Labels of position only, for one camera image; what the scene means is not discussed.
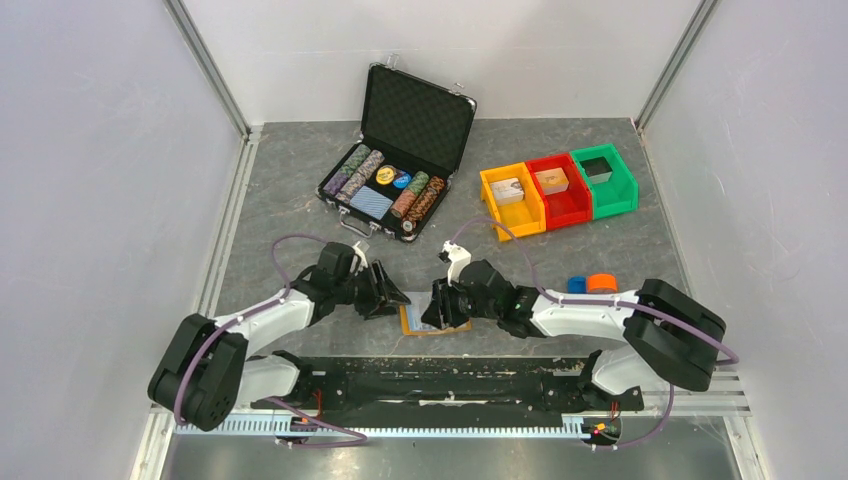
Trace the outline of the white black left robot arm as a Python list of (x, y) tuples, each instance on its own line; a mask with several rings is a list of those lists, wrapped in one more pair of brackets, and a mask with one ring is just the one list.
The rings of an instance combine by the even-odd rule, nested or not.
[(364, 320), (397, 313), (410, 304), (366, 245), (326, 243), (317, 261), (279, 292), (251, 307), (209, 318), (200, 313), (178, 325), (147, 386), (147, 396), (180, 425), (211, 431), (235, 408), (269, 397), (306, 405), (314, 381), (291, 354), (262, 356), (274, 341), (305, 330), (351, 306)]

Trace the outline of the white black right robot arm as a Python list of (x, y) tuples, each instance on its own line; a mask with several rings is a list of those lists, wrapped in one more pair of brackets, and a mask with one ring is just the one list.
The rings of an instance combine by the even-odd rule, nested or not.
[(433, 282), (423, 323), (445, 330), (488, 319), (518, 338), (583, 336), (620, 342), (590, 363), (577, 382), (580, 400), (602, 408), (617, 395), (666, 382), (706, 391), (718, 365), (726, 322), (660, 279), (637, 290), (569, 294), (514, 285), (490, 262), (466, 265), (455, 278)]

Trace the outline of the orange leather card holder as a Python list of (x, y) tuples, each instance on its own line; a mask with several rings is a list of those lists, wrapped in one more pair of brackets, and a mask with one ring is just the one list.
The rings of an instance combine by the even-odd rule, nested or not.
[(432, 325), (422, 321), (424, 310), (431, 301), (429, 292), (405, 292), (410, 303), (399, 308), (399, 317), (404, 335), (407, 336), (437, 336), (453, 333), (467, 332), (472, 329), (472, 323), (468, 322), (460, 327), (450, 327), (439, 330)]

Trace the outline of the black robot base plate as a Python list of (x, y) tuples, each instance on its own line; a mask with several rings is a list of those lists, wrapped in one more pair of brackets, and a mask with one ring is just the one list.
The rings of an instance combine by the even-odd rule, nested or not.
[(638, 387), (618, 396), (589, 383), (573, 357), (303, 357), (283, 399), (338, 426), (554, 427), (562, 415), (638, 412)]

